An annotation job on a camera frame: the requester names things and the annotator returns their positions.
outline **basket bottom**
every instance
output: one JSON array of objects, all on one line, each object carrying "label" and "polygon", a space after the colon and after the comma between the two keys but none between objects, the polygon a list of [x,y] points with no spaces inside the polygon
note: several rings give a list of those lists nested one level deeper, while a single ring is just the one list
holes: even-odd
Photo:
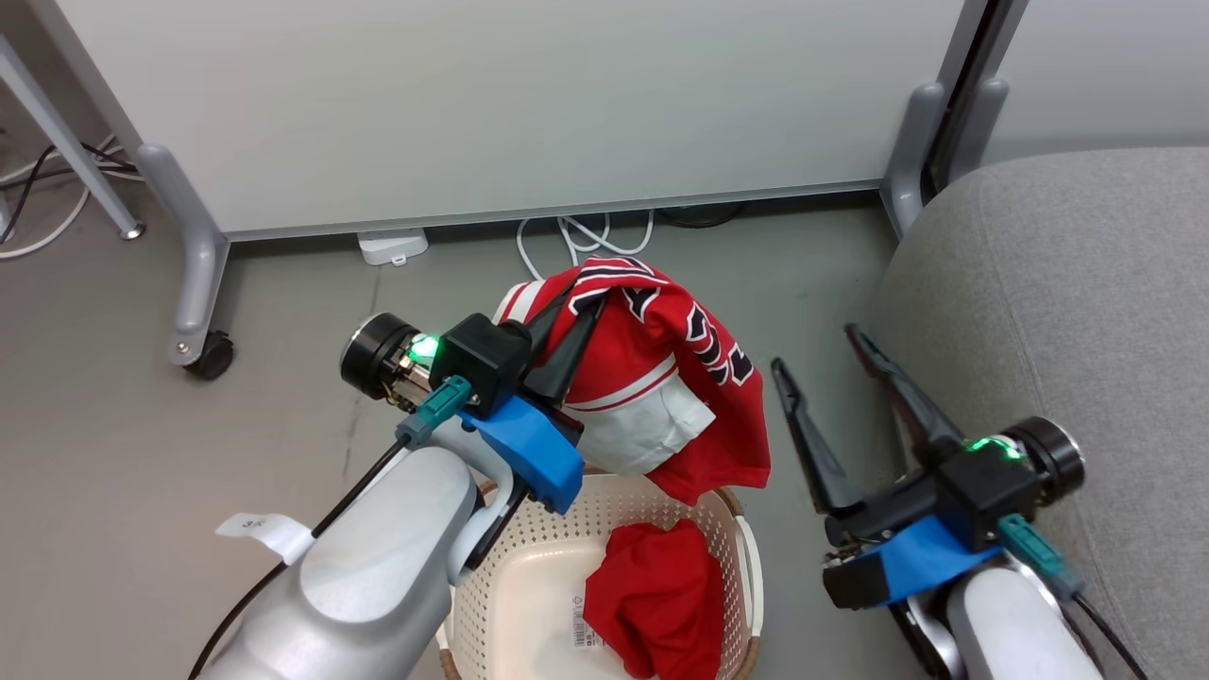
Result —
[{"label": "basket bottom", "polygon": [[575,644],[577,598],[582,601],[584,582],[604,559],[606,540],[572,538],[523,546],[509,553],[496,574],[487,612],[488,678],[630,678],[621,658],[608,647]]}]

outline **barcode label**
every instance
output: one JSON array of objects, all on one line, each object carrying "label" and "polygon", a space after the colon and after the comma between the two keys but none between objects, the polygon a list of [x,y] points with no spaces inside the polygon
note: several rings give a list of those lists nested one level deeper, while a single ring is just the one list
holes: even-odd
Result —
[{"label": "barcode label", "polygon": [[573,635],[572,645],[577,650],[595,650],[604,646],[604,640],[584,621],[583,595],[571,598],[571,633]]}]

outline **gray sofa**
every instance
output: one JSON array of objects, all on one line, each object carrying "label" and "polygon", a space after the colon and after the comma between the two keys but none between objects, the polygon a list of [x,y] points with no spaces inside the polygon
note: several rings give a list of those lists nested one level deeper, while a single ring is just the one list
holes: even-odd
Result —
[{"label": "gray sofa", "polygon": [[903,240],[869,328],[967,434],[1041,414],[1078,440],[1087,483],[1039,526],[1151,678],[1209,678],[1209,149],[962,178]]}]

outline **gray floor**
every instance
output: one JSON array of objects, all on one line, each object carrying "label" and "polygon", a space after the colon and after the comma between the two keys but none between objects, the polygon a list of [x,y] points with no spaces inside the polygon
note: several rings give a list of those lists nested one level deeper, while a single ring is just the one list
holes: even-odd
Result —
[{"label": "gray floor", "polygon": [[[75,186],[40,192],[28,224],[57,224]],[[316,521],[387,445],[398,416],[336,371],[371,311],[441,330],[491,311],[525,277],[508,227],[452,230],[404,267],[366,266],[348,237],[237,248],[219,327],[238,346],[213,384],[166,361],[180,242],[141,192],[147,234],[120,242],[89,203],[59,242],[0,263],[0,678],[184,678],[235,600],[272,564],[214,536],[231,513]],[[623,229],[621,243],[641,231]],[[544,271],[567,265],[534,230]],[[833,448],[885,480],[886,405],[843,340],[893,249],[880,209],[759,208],[723,227],[659,227],[644,259],[693,290],[764,368],[785,357]],[[775,460],[740,490],[768,597],[757,676],[903,678],[914,663],[881,612],[835,611],[826,549],[769,390]],[[413,678],[438,678],[432,658]]]}]

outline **teal connector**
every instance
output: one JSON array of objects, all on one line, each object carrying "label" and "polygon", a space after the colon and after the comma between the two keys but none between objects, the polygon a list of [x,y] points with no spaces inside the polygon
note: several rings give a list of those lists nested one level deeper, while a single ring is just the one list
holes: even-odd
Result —
[{"label": "teal connector", "polygon": [[410,437],[411,442],[407,445],[412,449],[424,445],[433,436],[433,431],[457,415],[473,393],[470,381],[461,375],[455,375],[441,382],[436,390],[428,393],[428,397],[416,408],[416,413],[409,415],[394,428],[395,438]]},{"label": "teal connector", "polygon": [[1059,600],[1070,601],[1083,589],[1083,580],[1066,566],[1058,548],[1019,514],[999,520],[999,541],[1016,559],[1036,571]]}]

